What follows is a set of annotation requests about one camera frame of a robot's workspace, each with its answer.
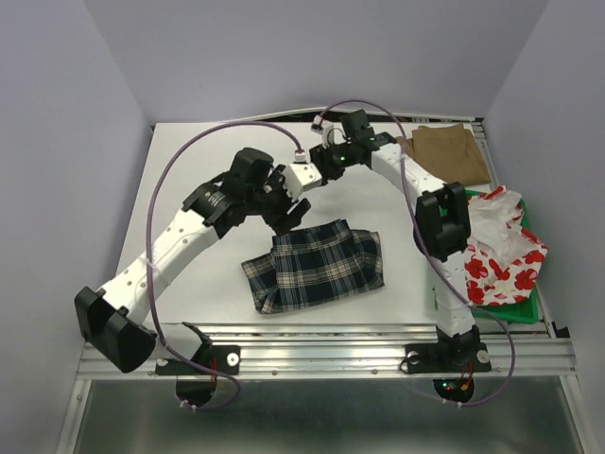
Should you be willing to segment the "navy plaid skirt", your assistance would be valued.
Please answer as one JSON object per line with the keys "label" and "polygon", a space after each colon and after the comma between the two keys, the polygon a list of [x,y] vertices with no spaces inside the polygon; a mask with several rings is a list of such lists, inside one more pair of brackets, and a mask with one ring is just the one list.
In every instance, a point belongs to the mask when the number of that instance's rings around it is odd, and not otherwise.
{"label": "navy plaid skirt", "polygon": [[298,311],[385,285],[380,235],[344,219],[272,238],[268,253],[241,263],[255,310]]}

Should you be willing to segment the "brown pleated skirt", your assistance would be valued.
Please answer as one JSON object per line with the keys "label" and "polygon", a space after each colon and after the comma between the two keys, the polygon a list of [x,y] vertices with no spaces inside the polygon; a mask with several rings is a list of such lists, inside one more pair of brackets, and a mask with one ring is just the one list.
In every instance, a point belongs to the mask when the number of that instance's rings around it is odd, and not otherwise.
{"label": "brown pleated skirt", "polygon": [[396,140],[405,145],[407,155],[418,165],[447,183],[473,186],[492,181],[473,133],[461,124],[420,126],[410,138],[400,135]]}

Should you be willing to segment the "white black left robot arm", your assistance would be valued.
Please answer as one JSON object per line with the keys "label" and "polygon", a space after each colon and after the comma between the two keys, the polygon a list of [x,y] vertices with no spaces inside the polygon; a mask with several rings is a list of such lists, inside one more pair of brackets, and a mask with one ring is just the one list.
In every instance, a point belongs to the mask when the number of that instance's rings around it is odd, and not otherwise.
{"label": "white black left robot arm", "polygon": [[255,148],[239,150],[228,171],[196,188],[168,226],[123,271],[75,298],[83,338],[123,373],[153,353],[159,333],[144,328],[149,297],[160,296],[203,251],[250,216],[278,235],[297,227],[310,203],[303,193],[321,184],[315,165],[275,166]]}

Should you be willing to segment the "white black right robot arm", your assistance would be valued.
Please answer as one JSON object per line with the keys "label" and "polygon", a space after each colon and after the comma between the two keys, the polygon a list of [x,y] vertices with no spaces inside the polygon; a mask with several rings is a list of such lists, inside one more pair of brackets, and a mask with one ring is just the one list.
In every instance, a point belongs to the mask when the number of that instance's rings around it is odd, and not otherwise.
{"label": "white black right robot arm", "polygon": [[401,371],[409,375],[489,372],[490,356],[463,294],[463,254],[471,233],[464,186],[431,175],[390,134],[375,132],[362,110],[345,114],[341,126],[344,140],[337,143],[333,125],[320,115],[315,117],[311,129],[321,135],[322,143],[311,148],[312,163],[325,182],[338,179],[350,166],[365,165],[400,189],[410,205],[415,243],[433,269],[437,339],[407,344]]}

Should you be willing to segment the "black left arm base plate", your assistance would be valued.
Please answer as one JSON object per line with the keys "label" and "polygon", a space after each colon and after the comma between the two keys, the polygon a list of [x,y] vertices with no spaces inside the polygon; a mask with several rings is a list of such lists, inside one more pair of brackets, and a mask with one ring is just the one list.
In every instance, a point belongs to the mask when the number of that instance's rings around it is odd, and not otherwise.
{"label": "black left arm base plate", "polygon": [[[202,346],[191,361],[222,374],[238,375],[241,348],[235,344]],[[159,376],[202,375],[198,368],[176,358],[158,358],[154,372]]]}

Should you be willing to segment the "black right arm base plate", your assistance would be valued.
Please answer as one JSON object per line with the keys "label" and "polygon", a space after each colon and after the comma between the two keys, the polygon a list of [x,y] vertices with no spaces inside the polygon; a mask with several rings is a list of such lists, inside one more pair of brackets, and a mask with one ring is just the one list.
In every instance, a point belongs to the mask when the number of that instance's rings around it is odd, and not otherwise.
{"label": "black right arm base plate", "polygon": [[490,359],[479,359],[478,353],[487,351],[486,345],[453,347],[447,342],[411,343],[405,346],[405,354],[399,370],[408,375],[452,375],[462,372],[488,373],[492,370]]}

